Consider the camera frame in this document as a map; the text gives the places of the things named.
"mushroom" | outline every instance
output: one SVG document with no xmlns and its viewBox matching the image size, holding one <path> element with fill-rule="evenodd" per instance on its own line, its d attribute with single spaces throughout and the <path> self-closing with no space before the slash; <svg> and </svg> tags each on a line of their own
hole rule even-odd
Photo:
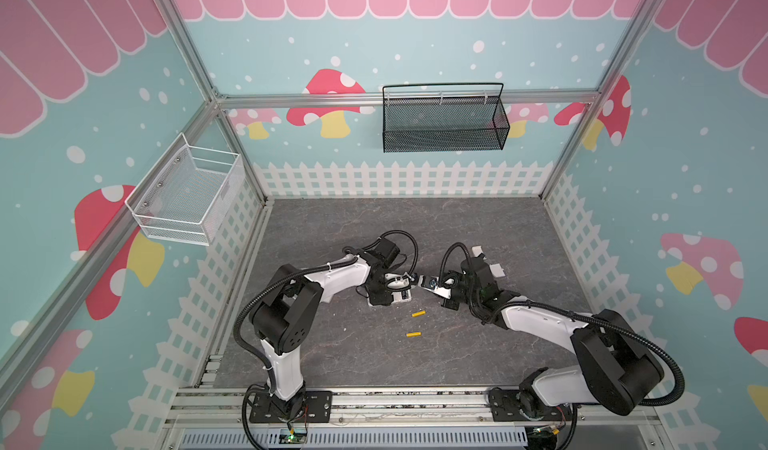
<svg viewBox="0 0 768 450">
<path fill-rule="evenodd" d="M 338 70 L 319 70 L 302 94 L 362 94 L 365 90 L 359 83 Z M 320 135 L 325 138 L 344 138 L 350 134 L 350 127 L 344 120 L 344 112 L 372 114 L 373 107 L 320 107 L 317 109 L 291 109 L 288 111 L 288 122 L 301 127 L 311 124 L 317 119 L 322 120 Z"/>
<path fill-rule="evenodd" d="M 717 306 L 729 310 L 739 300 L 744 286 L 744 268 L 733 244 L 718 238 L 698 235 L 664 234 L 664 252 L 681 261 L 667 268 L 667 276 L 678 291 L 690 295 L 694 287 L 705 281 Z"/>
<path fill-rule="evenodd" d="M 585 107 L 586 105 L 581 102 L 572 103 L 554 117 L 554 123 L 557 125 L 576 123 L 581 118 L 581 114 L 584 113 Z M 603 109 L 598 113 L 597 119 L 591 123 L 581 144 L 584 148 L 594 151 L 598 146 L 600 131 L 606 129 L 610 143 L 619 145 L 624 140 L 624 136 L 627 135 L 631 111 L 632 92 L 629 81 L 626 77 L 621 76 L 608 100 L 603 104 Z"/>
<path fill-rule="evenodd" d="M 734 324 L 734 333 L 744 349 L 758 362 L 768 366 L 768 322 L 740 317 Z"/>
<path fill-rule="evenodd" d="M 113 185 L 91 192 L 74 209 L 74 230 L 78 248 L 72 259 L 79 259 L 96 241 L 102 230 L 122 208 L 123 197 L 133 190 L 131 185 Z M 136 273 L 139 282 L 148 287 L 158 275 L 165 257 L 165 247 L 152 242 L 136 228 L 107 270 L 85 298 L 88 314 L 95 321 L 109 317 L 120 303 L 128 270 Z"/>
<path fill-rule="evenodd" d="M 544 123 L 549 120 L 549 109 L 544 104 L 511 104 L 506 111 L 509 119 L 508 138 L 523 137 L 526 121 Z"/>
<path fill-rule="evenodd" d="M 3 445 L 7 450 L 38 450 L 48 433 L 53 408 L 60 408 L 70 417 L 80 412 L 96 375 L 92 371 L 74 373 L 68 368 L 91 338 L 91 330 L 67 330 L 48 350 L 2 417 Z"/>
<path fill-rule="evenodd" d="M 247 128 L 248 136 L 253 140 L 263 140 L 270 136 L 270 133 L 264 129 L 264 123 L 262 122 L 282 123 L 274 109 L 232 109 L 227 115 L 230 117 L 238 135 L 245 135 L 245 129 Z"/>
<path fill-rule="evenodd" d="M 746 391 L 752 397 L 755 407 L 763 414 L 763 418 L 768 421 L 768 387 L 750 385 Z"/>
</svg>

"work surface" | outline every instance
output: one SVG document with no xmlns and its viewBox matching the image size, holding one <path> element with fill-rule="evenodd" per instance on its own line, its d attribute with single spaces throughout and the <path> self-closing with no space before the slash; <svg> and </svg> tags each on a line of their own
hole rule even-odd
<svg viewBox="0 0 768 450">
<path fill-rule="evenodd" d="M 246 289 L 243 304 L 262 291 L 283 263 L 312 267 L 342 257 L 345 245 L 362 246 L 399 229 L 418 242 L 416 272 L 437 275 L 450 244 L 482 245 L 488 263 L 500 263 L 501 288 L 572 311 L 587 301 L 546 210 L 537 198 L 414 198 L 278 200 Z M 390 236 L 408 262 L 410 241 Z M 448 269 L 459 268 L 455 251 Z M 369 307 L 354 289 L 321 303 L 310 335 L 301 345 L 307 386 L 517 385 L 536 368 L 576 363 L 575 356 L 523 332 L 481 325 L 462 304 L 440 307 L 422 290 L 413 300 Z M 411 317 L 417 311 L 421 317 Z M 406 337 L 421 332 L 420 337 Z M 259 345 L 253 327 L 247 340 Z M 261 362 L 229 342 L 214 386 L 245 387 L 265 382 Z"/>
</svg>

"black wire basket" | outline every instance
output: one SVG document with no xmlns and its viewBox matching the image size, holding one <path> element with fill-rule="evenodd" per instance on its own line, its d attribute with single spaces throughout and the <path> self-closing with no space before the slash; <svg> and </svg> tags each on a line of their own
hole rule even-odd
<svg viewBox="0 0 768 450">
<path fill-rule="evenodd" d="M 502 150 L 502 90 L 495 82 L 384 86 L 384 152 Z"/>
</svg>

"wire basket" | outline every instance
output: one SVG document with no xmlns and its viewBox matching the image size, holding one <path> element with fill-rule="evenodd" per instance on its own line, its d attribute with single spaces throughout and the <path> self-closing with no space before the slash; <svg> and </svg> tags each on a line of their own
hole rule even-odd
<svg viewBox="0 0 768 450">
<path fill-rule="evenodd" d="M 125 204 L 149 238 L 210 245 L 244 181 L 239 154 L 179 134 Z"/>
<path fill-rule="evenodd" d="M 384 152 L 502 150 L 509 133 L 502 90 L 495 82 L 384 86 Z"/>
</svg>

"pink scalloped pattern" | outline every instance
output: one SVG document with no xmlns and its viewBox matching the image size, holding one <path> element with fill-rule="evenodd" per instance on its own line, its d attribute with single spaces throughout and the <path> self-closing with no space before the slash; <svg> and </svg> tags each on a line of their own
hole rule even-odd
<svg viewBox="0 0 768 450">
<path fill-rule="evenodd" d="M 165 22 L 152 0 L 0 0 L 0 138 L 17 138 L 45 119 L 46 101 L 69 102 L 89 75 L 116 69 Z"/>
<path fill-rule="evenodd" d="M 656 26 L 675 32 L 720 70 L 739 70 L 744 86 L 768 97 L 768 0 L 666 0 Z"/>
</svg>

